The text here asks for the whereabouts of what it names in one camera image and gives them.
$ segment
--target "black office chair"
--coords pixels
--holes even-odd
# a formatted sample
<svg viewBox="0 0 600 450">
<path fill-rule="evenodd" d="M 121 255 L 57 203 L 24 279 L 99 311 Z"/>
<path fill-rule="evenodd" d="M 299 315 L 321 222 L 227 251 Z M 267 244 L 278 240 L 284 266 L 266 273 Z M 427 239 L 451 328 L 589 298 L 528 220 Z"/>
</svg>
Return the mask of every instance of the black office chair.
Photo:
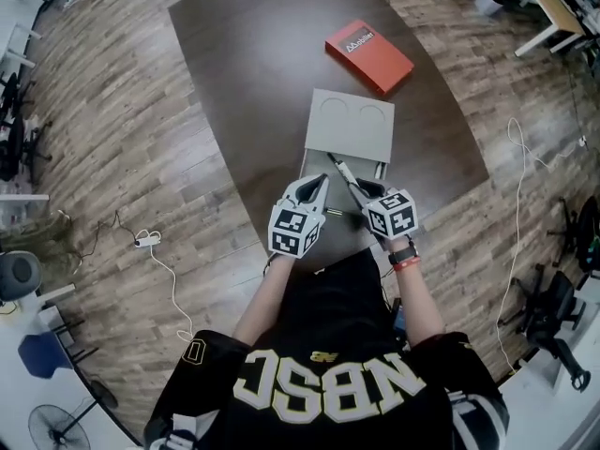
<svg viewBox="0 0 600 450">
<path fill-rule="evenodd" d="M 25 125 L 21 117 L 18 117 L 10 127 L 8 140 L 0 142 L 0 179 L 5 182 L 19 174 L 24 138 Z"/>
<path fill-rule="evenodd" d="M 25 123 L 23 117 L 17 114 L 8 134 L 8 140 L 0 142 L 0 179 L 5 182 L 15 177 L 20 170 L 19 164 L 23 163 L 29 169 L 29 181 L 35 185 L 36 158 L 42 158 L 46 161 L 53 159 L 52 155 L 45 156 L 39 153 L 38 144 L 44 135 L 46 128 L 52 126 L 48 122 L 42 128 L 34 128 L 31 131 L 29 139 L 25 139 Z"/>
<path fill-rule="evenodd" d="M 537 276 L 533 291 L 526 289 L 518 278 L 511 280 L 511 285 L 518 285 L 527 297 L 527 301 L 519 312 L 507 320 L 500 320 L 498 325 L 506 326 L 524 315 L 522 324 L 517 327 L 517 333 L 524 334 L 534 347 L 547 350 L 554 358 L 561 360 L 571 376 L 573 388 L 583 392 L 590 384 L 592 374 L 579 366 L 566 342 L 555 336 L 563 322 L 572 322 L 573 330 L 577 329 L 585 311 L 585 303 L 578 314 L 573 314 L 577 300 L 573 284 L 566 275 L 557 271 L 548 289 L 540 292 L 544 265 L 536 265 L 535 270 Z"/>
<path fill-rule="evenodd" d="M 598 202 L 590 197 L 581 207 L 579 215 L 577 212 L 569 213 L 564 198 L 560 198 L 560 202 L 564 213 L 564 230 L 547 232 L 547 235 L 560 235 L 564 238 L 561 254 L 552 266 L 558 267 L 565 255 L 575 252 L 582 271 L 600 270 L 600 239 L 596 236 L 600 235 Z"/>
<path fill-rule="evenodd" d="M 21 113 L 23 105 L 33 103 L 33 100 L 26 100 L 25 95 L 30 85 L 35 83 L 29 82 L 21 89 L 16 73 L 12 73 L 7 81 L 2 79 L 3 76 L 4 72 L 0 74 L 0 84 L 4 86 L 2 95 L 0 95 L 0 125 L 10 128 L 11 124 L 7 121 L 8 116 Z"/>
</svg>

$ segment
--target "jersey lettering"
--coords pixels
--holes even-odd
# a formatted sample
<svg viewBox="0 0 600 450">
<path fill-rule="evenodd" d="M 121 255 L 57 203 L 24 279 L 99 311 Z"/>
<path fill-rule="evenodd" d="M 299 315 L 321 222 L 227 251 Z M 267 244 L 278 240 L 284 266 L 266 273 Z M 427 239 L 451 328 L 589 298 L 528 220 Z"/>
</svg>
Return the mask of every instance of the jersey lettering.
<svg viewBox="0 0 600 450">
<path fill-rule="evenodd" d="M 271 394 L 275 383 L 275 374 L 278 371 L 279 357 L 273 350 L 255 350 L 246 357 L 246 363 L 253 364 L 257 358 L 264 359 L 258 392 L 254 393 L 248 390 L 245 387 L 245 379 L 237 379 L 233 386 L 233 394 L 236 398 L 245 401 L 255 409 L 262 410 L 271 406 Z"/>
<path fill-rule="evenodd" d="M 395 383 L 410 395 L 419 392 L 425 386 L 425 383 L 414 375 L 411 368 L 400 360 L 400 355 L 397 353 L 388 353 L 383 358 L 395 368 L 391 368 L 381 360 L 373 358 L 365 363 L 365 369 L 370 370 L 372 373 L 382 394 L 382 400 L 379 402 L 380 409 L 382 413 L 387 413 L 404 401 L 400 392 L 394 390 L 392 383 Z"/>
<path fill-rule="evenodd" d="M 362 371 L 362 365 L 346 362 L 329 368 L 323 374 L 322 389 L 325 413 L 334 422 L 351 422 L 379 414 L 377 404 L 371 403 L 368 397 Z M 350 377 L 350 383 L 338 384 L 338 375 L 343 373 Z M 353 407 L 341 408 L 341 398 L 344 396 L 353 398 Z"/>
<path fill-rule="evenodd" d="M 321 384 L 321 379 L 312 370 L 302 367 L 290 357 L 282 358 L 279 360 L 277 372 L 277 382 L 282 391 L 275 390 L 273 408 L 279 415 L 279 419 L 284 422 L 309 424 L 321 413 L 321 394 L 310 388 L 293 384 L 292 373 L 303 377 L 305 385 L 320 386 Z M 290 409 L 290 396 L 303 399 L 305 409 L 303 411 Z"/>
<path fill-rule="evenodd" d="M 233 395 L 257 410 L 272 406 L 279 419 L 290 424 L 310 423 L 321 413 L 338 423 L 362 420 L 390 412 L 404 401 L 392 383 L 411 396 L 426 386 L 397 353 L 388 353 L 383 358 L 391 366 L 376 358 L 365 364 L 346 362 L 329 368 L 319 378 L 310 368 L 303 367 L 291 357 L 279 360 L 273 350 L 255 350 L 246 357 L 246 363 L 256 364 L 257 360 L 264 360 L 258 390 L 256 393 L 248 390 L 246 379 L 238 378 L 233 386 Z M 377 403 L 369 398 L 363 371 L 371 372 L 382 394 Z M 302 383 L 292 383 L 293 374 L 300 377 Z M 302 402 L 291 408 L 291 398 Z"/>
</svg>

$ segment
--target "desk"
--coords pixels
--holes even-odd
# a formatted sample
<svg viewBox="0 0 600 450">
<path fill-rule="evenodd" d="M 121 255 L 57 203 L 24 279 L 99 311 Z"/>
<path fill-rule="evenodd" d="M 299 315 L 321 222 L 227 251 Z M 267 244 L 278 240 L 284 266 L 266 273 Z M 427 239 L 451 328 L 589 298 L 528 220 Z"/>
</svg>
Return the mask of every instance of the desk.
<svg viewBox="0 0 600 450">
<path fill-rule="evenodd" d="M 572 34 L 562 42 L 558 43 L 550 49 L 551 53 L 555 53 L 566 45 L 581 38 L 585 35 L 583 28 L 578 22 L 578 19 L 569 11 L 561 0 L 535 0 L 539 6 L 546 12 L 550 20 L 550 26 L 532 38 L 530 41 L 519 47 L 515 51 L 516 56 L 521 56 L 527 53 L 532 48 L 543 43 L 556 32 L 564 31 Z"/>
<path fill-rule="evenodd" d="M 202 108 L 263 244 L 273 205 L 300 176 L 313 90 L 378 98 L 325 52 L 325 40 L 356 19 L 414 63 L 387 98 L 395 105 L 387 181 L 406 188 L 424 218 L 488 179 L 443 76 L 385 0 L 183 0 L 170 13 Z M 349 218 L 328 217 L 297 264 L 318 270 L 372 243 Z"/>
<path fill-rule="evenodd" d="M 49 380 L 31 376 L 18 354 L 25 335 L 40 334 L 50 329 L 37 314 L 38 302 L 26 299 L 22 308 L 0 317 L 0 437 L 8 448 L 36 450 L 29 434 L 29 414 L 38 405 L 56 405 L 79 414 L 93 401 L 89 386 L 74 369 L 59 368 Z M 125 450 L 138 443 L 122 429 L 103 405 L 97 405 L 80 422 L 93 449 Z"/>
<path fill-rule="evenodd" d="M 10 41 L 12 40 L 12 36 L 14 35 L 16 29 L 21 30 L 30 37 L 41 39 L 41 35 L 38 32 L 34 32 L 33 30 L 26 28 L 10 18 L 0 16 L 0 60 L 2 60 L 4 57 L 12 58 L 26 67 L 34 68 L 36 64 L 31 60 L 28 60 L 24 54 L 20 52 L 14 52 L 10 49 Z"/>
</svg>

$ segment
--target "office chair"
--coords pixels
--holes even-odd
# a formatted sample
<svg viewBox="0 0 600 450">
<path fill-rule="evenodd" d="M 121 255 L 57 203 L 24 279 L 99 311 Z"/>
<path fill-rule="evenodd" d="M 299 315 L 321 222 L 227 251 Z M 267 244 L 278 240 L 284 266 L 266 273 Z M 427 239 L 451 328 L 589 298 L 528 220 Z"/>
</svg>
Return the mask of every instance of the office chair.
<svg viewBox="0 0 600 450">
<path fill-rule="evenodd" d="M 33 377 L 48 380 L 59 368 L 73 368 L 58 336 L 52 331 L 25 336 L 18 352 L 27 372 Z"/>
<path fill-rule="evenodd" d="M 517 285 L 525 294 L 527 300 L 523 308 L 507 320 L 500 320 L 499 326 L 506 326 L 510 322 L 524 315 L 524 319 L 517 333 L 524 334 L 527 341 L 534 347 L 547 350 L 552 357 L 561 360 L 571 376 L 571 385 L 579 392 L 583 392 L 590 384 L 592 374 L 579 366 L 566 342 L 556 338 L 563 322 L 572 322 L 576 330 L 583 312 L 585 303 L 578 314 L 573 314 L 576 305 L 575 289 L 566 275 L 557 271 L 545 292 L 540 292 L 544 265 L 536 265 L 537 272 L 532 292 L 526 289 L 518 278 L 511 280 L 511 285 Z"/>
<path fill-rule="evenodd" d="M 559 232 L 549 231 L 547 235 L 561 235 L 562 248 L 559 258 L 552 263 L 558 267 L 564 256 L 575 251 L 579 268 L 584 272 L 600 269 L 600 213 L 598 202 L 590 197 L 581 207 L 579 215 L 570 212 L 566 200 L 560 198 L 564 213 L 565 227 Z"/>
<path fill-rule="evenodd" d="M 0 253 L 0 302 L 14 302 L 41 285 L 41 264 L 29 251 Z"/>
<path fill-rule="evenodd" d="M 16 73 L 12 73 L 7 81 L 2 79 L 4 72 L 0 74 L 0 84 L 4 86 L 0 103 L 0 125 L 11 127 L 7 122 L 9 114 L 17 115 L 21 113 L 21 108 L 27 103 L 33 103 L 33 100 L 25 100 L 25 94 L 29 90 L 29 86 L 35 82 L 29 82 L 23 90 L 19 85 L 19 77 Z"/>
<path fill-rule="evenodd" d="M 20 163 L 29 170 L 29 181 L 32 185 L 37 183 L 35 177 L 36 158 L 46 161 L 53 159 L 52 155 L 45 156 L 39 153 L 38 144 L 44 135 L 46 128 L 52 126 L 52 122 L 44 124 L 42 128 L 34 128 L 29 139 L 25 139 L 25 123 L 23 117 L 18 113 L 11 125 L 8 140 L 0 142 L 0 178 L 5 182 L 10 181 L 20 171 Z"/>
</svg>

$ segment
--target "laminate flooring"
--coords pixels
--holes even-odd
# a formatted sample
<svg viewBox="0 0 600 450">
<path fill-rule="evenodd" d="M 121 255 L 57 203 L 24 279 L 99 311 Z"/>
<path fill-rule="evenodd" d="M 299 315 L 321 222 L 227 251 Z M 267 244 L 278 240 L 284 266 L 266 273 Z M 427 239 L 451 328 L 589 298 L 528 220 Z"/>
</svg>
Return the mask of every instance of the laminate flooring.
<svg viewBox="0 0 600 450">
<path fill-rule="evenodd" d="M 73 241 L 90 251 L 99 220 L 115 210 L 127 227 L 159 230 L 157 257 L 177 274 L 177 298 L 195 329 L 229 333 L 256 290 L 266 253 L 194 95 L 168 7 L 179 0 L 64 0 L 38 19 L 38 62 L 31 112 L 54 125 L 42 150 L 38 191 L 74 219 Z M 580 130 L 563 60 L 546 49 L 521 59 L 513 51 L 538 33 L 528 15 L 480 16 L 473 0 L 388 0 L 417 35 L 448 82 L 481 149 L 489 180 L 421 222 L 423 271 L 450 329 L 471 337 L 495 378 L 508 369 L 495 320 L 516 243 L 515 205 L 521 148 L 507 139 L 509 117 L 551 170 L 528 157 L 521 189 L 521 253 L 516 275 L 549 264 L 559 249 L 546 230 L 563 225 L 557 198 L 575 209 L 599 183 L 596 154 L 577 148 Z M 575 58 L 570 64 L 578 121 L 597 143 L 598 92 Z M 518 140 L 518 130 L 512 130 Z M 389 269 L 376 251 L 382 273 Z M 577 266 L 563 266 L 574 281 Z M 76 339 L 100 350 L 82 363 L 119 399 L 117 417 L 140 436 L 186 344 L 187 321 L 171 303 L 172 277 L 120 229 L 100 232 L 95 253 L 76 275 L 78 291 L 59 307 L 86 319 Z M 393 276 L 384 287 L 396 292 Z M 509 293 L 505 313 L 521 304 Z M 516 360 L 527 344 L 503 329 Z"/>
</svg>

